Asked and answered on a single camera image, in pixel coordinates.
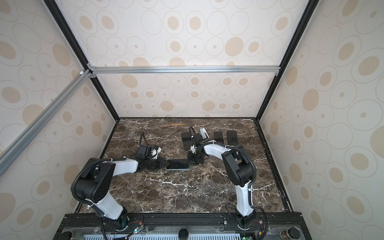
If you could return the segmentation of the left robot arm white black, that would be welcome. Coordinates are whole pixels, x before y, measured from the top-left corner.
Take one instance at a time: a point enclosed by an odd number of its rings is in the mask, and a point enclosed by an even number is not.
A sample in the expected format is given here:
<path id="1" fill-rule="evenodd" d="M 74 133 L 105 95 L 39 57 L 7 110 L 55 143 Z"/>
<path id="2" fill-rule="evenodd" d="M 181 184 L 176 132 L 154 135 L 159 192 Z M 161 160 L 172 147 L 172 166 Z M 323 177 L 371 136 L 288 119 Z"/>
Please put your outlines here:
<path id="1" fill-rule="evenodd" d="M 112 221 L 122 219 L 124 207 L 110 193 L 113 177 L 165 168 L 167 164 L 159 156 L 161 151 L 158 146 L 142 145 L 129 158 L 89 159 L 71 185 L 73 197 L 93 208 L 101 217 Z"/>

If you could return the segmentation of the black phone case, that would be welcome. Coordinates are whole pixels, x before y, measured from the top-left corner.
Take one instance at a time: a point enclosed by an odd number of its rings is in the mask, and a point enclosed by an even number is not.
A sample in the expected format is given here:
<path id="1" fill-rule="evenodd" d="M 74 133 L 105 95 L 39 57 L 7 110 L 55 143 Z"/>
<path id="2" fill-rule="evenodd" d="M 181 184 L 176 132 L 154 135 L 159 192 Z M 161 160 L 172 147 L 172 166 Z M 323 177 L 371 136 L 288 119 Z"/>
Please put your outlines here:
<path id="1" fill-rule="evenodd" d="M 182 142 L 185 150 L 190 150 L 193 146 L 192 134 L 190 132 L 181 133 Z"/>

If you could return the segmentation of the pink phone case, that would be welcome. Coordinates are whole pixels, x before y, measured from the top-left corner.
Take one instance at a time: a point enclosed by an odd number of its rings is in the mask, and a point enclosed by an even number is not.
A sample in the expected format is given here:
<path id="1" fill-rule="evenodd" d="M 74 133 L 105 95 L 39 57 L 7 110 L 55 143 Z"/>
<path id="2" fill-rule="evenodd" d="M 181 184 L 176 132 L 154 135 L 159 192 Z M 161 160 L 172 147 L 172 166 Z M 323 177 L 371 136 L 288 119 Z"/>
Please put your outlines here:
<path id="1" fill-rule="evenodd" d="M 213 135 L 214 135 L 214 140 L 218 143 L 221 143 L 221 144 L 224 144 L 224 135 L 223 135 L 223 132 L 219 132 L 219 131 L 214 131 L 213 132 Z"/>

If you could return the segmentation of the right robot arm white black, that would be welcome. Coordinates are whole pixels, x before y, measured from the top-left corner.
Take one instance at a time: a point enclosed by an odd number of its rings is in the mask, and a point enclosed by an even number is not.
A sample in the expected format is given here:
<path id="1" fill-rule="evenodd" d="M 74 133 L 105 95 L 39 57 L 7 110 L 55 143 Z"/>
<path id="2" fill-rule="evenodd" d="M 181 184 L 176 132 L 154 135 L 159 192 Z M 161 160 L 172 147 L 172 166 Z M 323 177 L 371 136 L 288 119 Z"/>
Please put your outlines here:
<path id="1" fill-rule="evenodd" d="M 187 150 L 191 162 L 201 163 L 205 156 L 222 160 L 228 178 L 236 187 L 237 213 L 242 217 L 253 213 L 252 186 L 256 180 L 256 168 L 241 145 L 229 146 L 211 140 L 194 143 Z"/>

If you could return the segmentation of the black phone case horizontal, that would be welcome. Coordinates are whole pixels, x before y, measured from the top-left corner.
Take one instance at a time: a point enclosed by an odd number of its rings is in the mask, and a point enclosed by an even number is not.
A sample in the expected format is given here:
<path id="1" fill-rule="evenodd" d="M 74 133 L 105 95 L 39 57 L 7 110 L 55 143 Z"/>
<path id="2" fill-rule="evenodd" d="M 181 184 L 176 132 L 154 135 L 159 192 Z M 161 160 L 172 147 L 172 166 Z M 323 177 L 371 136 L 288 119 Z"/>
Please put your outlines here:
<path id="1" fill-rule="evenodd" d="M 233 130 L 227 131 L 227 142 L 228 142 L 228 145 L 230 146 L 239 145 L 238 134 L 236 131 L 233 131 Z"/>

